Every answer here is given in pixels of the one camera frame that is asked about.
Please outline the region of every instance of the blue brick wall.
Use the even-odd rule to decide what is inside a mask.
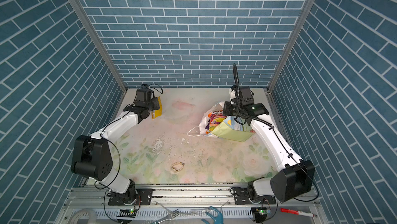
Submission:
[[[67,0],[0,0],[0,223],[47,223],[121,91]]]
[[[274,96],[332,223],[397,223],[397,0],[315,0]]]
[[[305,0],[80,0],[129,87],[267,86]]]

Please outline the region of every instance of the black motor housing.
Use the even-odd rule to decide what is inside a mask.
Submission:
[[[310,160],[301,161],[299,165],[295,164],[281,170],[270,180],[275,197],[283,203],[309,192],[312,189],[314,172],[315,168]]]

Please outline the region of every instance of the yellow package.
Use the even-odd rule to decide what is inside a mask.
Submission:
[[[160,97],[158,97],[158,104],[160,105],[160,108],[156,111],[152,111],[152,119],[161,116],[161,114],[163,113],[163,107],[161,105]]]

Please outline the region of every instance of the white plastic bag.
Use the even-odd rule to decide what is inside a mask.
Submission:
[[[199,135],[190,135],[189,132],[191,132],[193,129],[195,129],[196,127],[192,128],[189,132],[187,132],[187,135],[195,137],[195,136],[207,136],[207,137],[213,137],[213,138],[218,138],[216,135],[209,133],[207,134],[208,130],[205,129],[205,127],[208,124],[208,121],[210,120],[210,118],[208,117],[208,114],[210,114],[211,112],[214,111],[221,111],[223,110],[223,106],[225,105],[225,102],[218,102],[216,105],[214,105],[212,108],[210,108],[207,112],[204,113],[204,115],[201,118],[201,122],[198,126],[200,129],[200,134]]]

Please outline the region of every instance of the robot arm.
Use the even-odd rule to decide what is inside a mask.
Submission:
[[[110,147],[131,127],[150,116],[151,111],[160,108],[158,98],[148,85],[136,90],[133,104],[104,128],[89,136],[79,136],[75,140],[71,170],[73,173],[94,178],[101,185],[117,193],[125,204],[135,201],[135,184],[113,168]]]
[[[233,64],[235,85],[231,87],[230,102],[225,102],[223,115],[245,119],[268,148],[278,173],[272,178],[249,182],[250,199],[260,202],[275,195],[281,202],[288,201],[311,190],[315,168],[304,161],[275,128],[274,122],[261,103],[255,104],[248,86],[240,86],[236,64]]]

